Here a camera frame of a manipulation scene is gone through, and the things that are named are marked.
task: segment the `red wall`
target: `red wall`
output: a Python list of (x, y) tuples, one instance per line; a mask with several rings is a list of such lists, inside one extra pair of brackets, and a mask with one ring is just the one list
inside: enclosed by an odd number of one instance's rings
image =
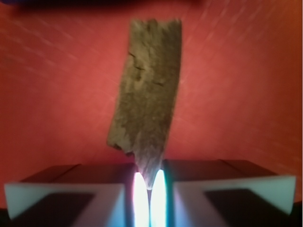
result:
[(166, 157), (246, 159), (297, 175), (302, 199), (302, 2), (0, 4), (3, 184), (52, 165), (127, 162), (106, 146), (132, 18), (183, 23)]

